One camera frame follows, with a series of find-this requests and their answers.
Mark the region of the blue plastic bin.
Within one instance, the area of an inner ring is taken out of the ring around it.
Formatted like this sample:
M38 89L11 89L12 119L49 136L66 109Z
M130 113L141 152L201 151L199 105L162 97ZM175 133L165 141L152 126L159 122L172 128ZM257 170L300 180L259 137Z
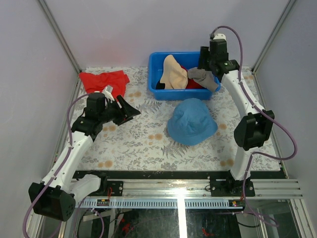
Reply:
M188 78L187 70L197 67L199 52L155 52L148 62L148 89L160 101L189 98L209 100L212 91Z

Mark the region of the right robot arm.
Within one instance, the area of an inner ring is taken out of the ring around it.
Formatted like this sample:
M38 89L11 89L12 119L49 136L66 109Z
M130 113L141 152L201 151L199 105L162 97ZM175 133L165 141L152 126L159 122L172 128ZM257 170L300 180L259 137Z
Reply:
M211 195L254 196L250 179L252 153L269 139L274 113L266 111L246 85L238 62L229 59L225 39L213 38L208 47L201 47L199 68L212 73L228 90L241 118L234 130L234 139L238 146L234 164L223 181L210 180Z

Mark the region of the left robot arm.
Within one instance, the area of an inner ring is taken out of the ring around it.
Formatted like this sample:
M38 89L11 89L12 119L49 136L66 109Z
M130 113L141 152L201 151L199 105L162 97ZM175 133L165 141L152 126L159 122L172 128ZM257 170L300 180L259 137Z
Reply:
M34 182L29 187L31 210L38 215L65 222L72 216L76 204L85 197L91 193L106 194L108 182L104 174L89 172L73 182L75 171L105 123L120 126L140 115L140 111L120 95L113 98L110 93L94 92L85 97L83 115L67 125L68 145L41 182Z

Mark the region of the blue bucket hat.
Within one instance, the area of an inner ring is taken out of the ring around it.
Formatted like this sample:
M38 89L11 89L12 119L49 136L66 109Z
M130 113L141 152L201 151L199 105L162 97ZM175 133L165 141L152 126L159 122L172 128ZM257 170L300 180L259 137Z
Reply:
M176 142L195 146L213 136L218 129L204 102L196 98L181 102L167 122L167 132Z

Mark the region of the grey hat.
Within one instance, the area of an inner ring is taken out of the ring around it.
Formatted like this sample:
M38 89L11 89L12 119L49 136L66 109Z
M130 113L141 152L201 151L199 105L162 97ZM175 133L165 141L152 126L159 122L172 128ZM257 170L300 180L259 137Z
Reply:
M187 71L189 79L193 79L200 86L215 92L218 84L215 82L214 76L211 71L198 69L197 67L191 68Z

